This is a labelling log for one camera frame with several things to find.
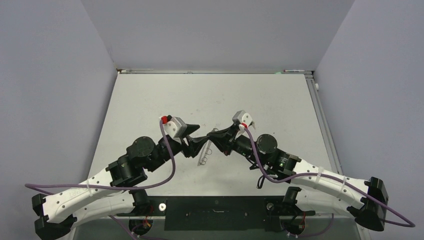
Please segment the metal ring plate with keyrings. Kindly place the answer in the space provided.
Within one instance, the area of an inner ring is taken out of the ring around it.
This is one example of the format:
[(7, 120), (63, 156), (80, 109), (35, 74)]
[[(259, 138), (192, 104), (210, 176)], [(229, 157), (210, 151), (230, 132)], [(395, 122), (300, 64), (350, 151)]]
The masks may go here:
[(213, 143), (210, 140), (208, 140), (202, 146), (200, 154), (199, 154), (199, 158), (198, 158), (198, 161), (197, 161), (198, 167), (206, 165), (206, 163), (208, 161), (208, 156), (210, 156), (213, 153), (213, 151), (211, 149), (212, 144)]

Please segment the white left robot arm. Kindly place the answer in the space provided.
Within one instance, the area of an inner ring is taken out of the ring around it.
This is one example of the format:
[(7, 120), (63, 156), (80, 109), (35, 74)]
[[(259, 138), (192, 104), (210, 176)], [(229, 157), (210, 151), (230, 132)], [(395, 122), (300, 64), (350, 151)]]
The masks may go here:
[(31, 199), (37, 214), (36, 235), (56, 240), (86, 222), (117, 214), (143, 215), (148, 211), (147, 190), (170, 182), (175, 176), (175, 157), (196, 157), (209, 135), (191, 137), (199, 126), (160, 121), (161, 139), (141, 136), (124, 155), (79, 184), (61, 184), (60, 192), (48, 193), (48, 185), (26, 184), (38, 191)]

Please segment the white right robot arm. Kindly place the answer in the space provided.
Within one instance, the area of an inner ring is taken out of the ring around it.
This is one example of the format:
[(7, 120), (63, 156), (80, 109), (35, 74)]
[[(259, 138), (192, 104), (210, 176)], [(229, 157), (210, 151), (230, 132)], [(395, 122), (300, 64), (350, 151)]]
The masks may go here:
[(210, 132), (207, 138), (224, 154), (236, 152), (252, 160), (272, 183), (291, 183), (312, 188), (303, 200), (297, 195), (283, 199), (282, 207), (289, 214), (299, 210), (334, 213), (352, 217), (360, 226), (372, 231), (385, 229), (389, 196), (384, 182), (371, 177), (368, 180), (352, 178), (331, 172), (278, 148), (270, 134), (261, 134), (256, 140), (245, 124), (234, 125)]

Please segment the key with black tag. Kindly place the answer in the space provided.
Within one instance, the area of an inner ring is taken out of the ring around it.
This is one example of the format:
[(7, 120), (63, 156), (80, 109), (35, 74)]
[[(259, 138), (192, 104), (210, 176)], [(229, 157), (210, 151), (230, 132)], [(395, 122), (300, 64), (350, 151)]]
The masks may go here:
[(250, 127), (250, 128), (253, 128), (254, 130), (256, 130), (255, 122), (254, 122), (254, 121), (252, 121), (252, 122), (249, 124), (249, 127)]

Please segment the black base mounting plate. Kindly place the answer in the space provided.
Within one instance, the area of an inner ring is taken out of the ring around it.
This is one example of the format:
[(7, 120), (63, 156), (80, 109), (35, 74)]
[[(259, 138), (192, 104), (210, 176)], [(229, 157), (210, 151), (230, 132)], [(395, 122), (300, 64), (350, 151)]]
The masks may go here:
[(314, 216), (297, 200), (280, 196), (151, 196), (145, 209), (149, 217), (164, 217), (166, 231), (280, 232), (281, 223), (294, 217)]

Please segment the aluminium rail back edge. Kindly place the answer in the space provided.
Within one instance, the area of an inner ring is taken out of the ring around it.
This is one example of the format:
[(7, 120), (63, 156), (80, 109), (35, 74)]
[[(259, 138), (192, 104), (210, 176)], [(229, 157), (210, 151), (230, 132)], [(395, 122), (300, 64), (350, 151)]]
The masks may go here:
[(235, 69), (235, 70), (181, 70), (181, 69), (119, 69), (120, 74), (303, 74), (312, 75), (313, 70), (272, 70), (272, 69)]

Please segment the aluminium rail edge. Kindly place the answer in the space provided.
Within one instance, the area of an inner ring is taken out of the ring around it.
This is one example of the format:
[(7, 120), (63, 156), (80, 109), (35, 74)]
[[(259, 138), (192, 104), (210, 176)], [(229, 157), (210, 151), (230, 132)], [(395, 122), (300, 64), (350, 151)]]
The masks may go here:
[(332, 134), (326, 119), (323, 106), (319, 98), (319, 86), (314, 79), (314, 72), (307, 71), (305, 74), (306, 84), (311, 96), (312, 104), (317, 116), (317, 121), (320, 127), (320, 131), (323, 137), (326, 152), (330, 161), (331, 169), (333, 172), (342, 174), (343, 170), (339, 161), (337, 150), (332, 138)]
[(313, 70), (272, 70), (272, 69), (235, 69), (235, 70), (181, 70), (181, 69), (119, 69), (120, 74), (303, 74), (312, 75)]

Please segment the aluminium rail right edge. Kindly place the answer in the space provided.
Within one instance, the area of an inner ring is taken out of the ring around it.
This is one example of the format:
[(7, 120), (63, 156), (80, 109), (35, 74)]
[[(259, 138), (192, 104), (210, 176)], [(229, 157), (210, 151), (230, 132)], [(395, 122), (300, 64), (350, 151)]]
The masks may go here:
[(317, 116), (317, 121), (320, 127), (320, 131), (323, 137), (326, 152), (330, 161), (331, 169), (333, 172), (342, 174), (343, 170), (339, 161), (337, 150), (332, 138), (332, 134), (326, 119), (323, 106), (319, 98), (319, 86), (314, 79), (314, 72), (307, 71), (305, 74), (306, 84), (311, 96), (312, 104)]

